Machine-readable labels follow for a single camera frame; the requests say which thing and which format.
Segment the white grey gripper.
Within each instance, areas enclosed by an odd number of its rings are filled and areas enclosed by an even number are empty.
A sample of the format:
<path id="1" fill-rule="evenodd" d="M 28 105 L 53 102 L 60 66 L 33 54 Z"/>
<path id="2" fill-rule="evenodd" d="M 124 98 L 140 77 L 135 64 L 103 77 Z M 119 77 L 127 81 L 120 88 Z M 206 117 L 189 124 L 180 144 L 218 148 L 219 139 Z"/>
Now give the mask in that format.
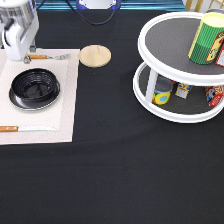
<path id="1" fill-rule="evenodd" d="M 11 61 L 23 61 L 25 64 L 30 64 L 31 57 L 27 53 L 38 29 L 37 16 L 34 16 L 27 28 L 17 24 L 13 18 L 7 21 L 2 32 L 2 41 L 7 57 Z"/>

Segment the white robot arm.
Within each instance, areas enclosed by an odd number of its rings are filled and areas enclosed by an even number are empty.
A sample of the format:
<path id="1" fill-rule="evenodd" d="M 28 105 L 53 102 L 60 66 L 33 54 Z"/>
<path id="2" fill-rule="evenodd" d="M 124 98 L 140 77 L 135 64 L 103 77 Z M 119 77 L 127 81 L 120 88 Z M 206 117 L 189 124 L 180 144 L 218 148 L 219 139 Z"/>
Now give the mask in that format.
<path id="1" fill-rule="evenodd" d="M 35 0 L 0 0 L 1 41 L 11 61 L 30 61 L 38 29 Z"/>

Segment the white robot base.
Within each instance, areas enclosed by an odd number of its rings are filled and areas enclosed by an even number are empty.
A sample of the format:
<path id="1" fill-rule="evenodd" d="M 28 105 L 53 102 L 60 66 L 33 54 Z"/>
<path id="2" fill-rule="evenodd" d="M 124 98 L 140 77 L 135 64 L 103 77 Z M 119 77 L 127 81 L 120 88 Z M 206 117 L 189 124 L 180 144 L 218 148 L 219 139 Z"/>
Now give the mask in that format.
<path id="1" fill-rule="evenodd" d="M 76 0 L 78 9 L 110 9 L 119 8 L 121 0 Z"/>

